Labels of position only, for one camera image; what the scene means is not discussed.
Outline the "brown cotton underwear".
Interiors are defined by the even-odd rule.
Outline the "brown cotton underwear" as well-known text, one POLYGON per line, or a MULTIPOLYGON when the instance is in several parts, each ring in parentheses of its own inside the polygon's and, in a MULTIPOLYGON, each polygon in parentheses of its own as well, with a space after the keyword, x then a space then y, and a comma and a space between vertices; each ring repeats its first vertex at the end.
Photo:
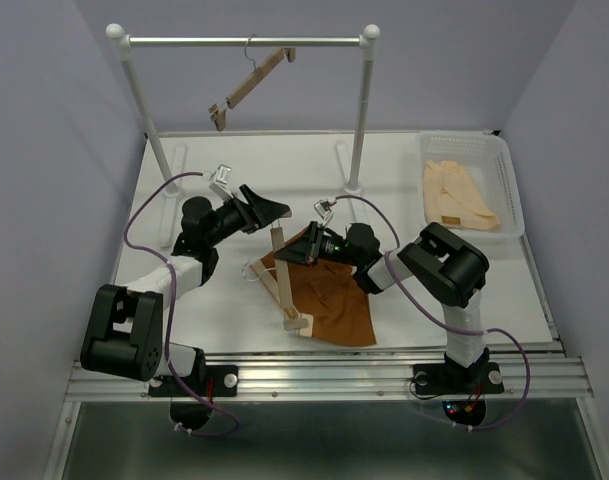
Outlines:
MULTIPOLYGON (((273 267, 272 249, 259 260, 273 267)), ((311 316, 309 333, 300 337, 343 347, 376 344, 369 298, 353 280, 350 266, 325 260, 310 266, 286 263, 293 302, 311 316)))

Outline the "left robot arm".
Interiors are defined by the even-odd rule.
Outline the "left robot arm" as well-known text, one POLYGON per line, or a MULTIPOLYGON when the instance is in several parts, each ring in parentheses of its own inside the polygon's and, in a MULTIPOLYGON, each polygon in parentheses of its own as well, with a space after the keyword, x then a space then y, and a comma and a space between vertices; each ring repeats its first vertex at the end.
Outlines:
POLYGON ((178 396, 180 384, 166 358, 177 352, 180 379, 197 394, 236 395, 237 368, 209 368, 202 350, 165 341, 163 317, 173 300, 212 277, 219 243, 237 232, 252 234, 291 214, 288 205, 263 198, 246 185, 240 192, 219 207, 203 196, 186 200, 180 234, 162 266, 126 285, 105 284, 97 290, 80 353, 84 369, 138 381, 159 377, 170 394, 178 396))

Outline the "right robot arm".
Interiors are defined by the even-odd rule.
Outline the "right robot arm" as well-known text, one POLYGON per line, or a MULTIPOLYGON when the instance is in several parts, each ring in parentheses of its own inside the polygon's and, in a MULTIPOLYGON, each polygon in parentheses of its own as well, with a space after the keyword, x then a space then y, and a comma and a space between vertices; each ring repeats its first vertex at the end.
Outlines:
POLYGON ((488 361, 480 318, 481 289, 489 261, 461 237, 438 223, 390 252, 380 251, 371 226, 353 223, 344 237, 311 223, 295 240, 277 250, 277 260, 315 265, 320 260, 354 268, 353 280, 367 294, 377 295, 407 278, 415 278, 437 300, 447 332, 445 364, 473 380, 488 361))

